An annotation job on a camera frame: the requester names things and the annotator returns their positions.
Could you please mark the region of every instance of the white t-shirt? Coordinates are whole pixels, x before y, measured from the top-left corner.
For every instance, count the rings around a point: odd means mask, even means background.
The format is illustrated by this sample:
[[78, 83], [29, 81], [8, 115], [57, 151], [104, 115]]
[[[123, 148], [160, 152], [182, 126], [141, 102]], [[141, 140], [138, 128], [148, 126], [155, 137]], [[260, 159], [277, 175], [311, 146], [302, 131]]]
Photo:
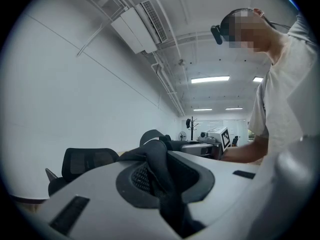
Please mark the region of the white t-shirt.
[[314, 67], [318, 46], [300, 13], [287, 35], [288, 43], [281, 57], [257, 89], [248, 126], [256, 135], [269, 139], [268, 154], [281, 152], [306, 134], [287, 99]]

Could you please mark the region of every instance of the black mesh chair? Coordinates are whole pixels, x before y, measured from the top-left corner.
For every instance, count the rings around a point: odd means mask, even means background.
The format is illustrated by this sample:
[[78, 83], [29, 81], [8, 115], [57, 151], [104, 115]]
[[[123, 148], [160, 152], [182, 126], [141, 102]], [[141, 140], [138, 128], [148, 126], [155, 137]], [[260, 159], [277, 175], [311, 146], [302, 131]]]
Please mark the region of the black mesh chair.
[[63, 188], [69, 182], [92, 169], [114, 163], [119, 155], [110, 148], [68, 148], [62, 163], [62, 177], [57, 177], [46, 168], [50, 180], [49, 196]]

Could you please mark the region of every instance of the man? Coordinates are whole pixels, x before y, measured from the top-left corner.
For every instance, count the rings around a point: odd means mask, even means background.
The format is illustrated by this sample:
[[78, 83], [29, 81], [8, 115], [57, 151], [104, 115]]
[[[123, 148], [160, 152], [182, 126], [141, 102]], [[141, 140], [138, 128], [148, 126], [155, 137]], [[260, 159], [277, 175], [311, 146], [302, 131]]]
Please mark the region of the man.
[[251, 163], [281, 152], [302, 131], [287, 98], [316, 63], [318, 46], [299, 13], [287, 34], [277, 31], [260, 9], [238, 9], [221, 22], [221, 35], [240, 47], [265, 53], [272, 64], [259, 85], [248, 128], [253, 142], [227, 148], [223, 161]]

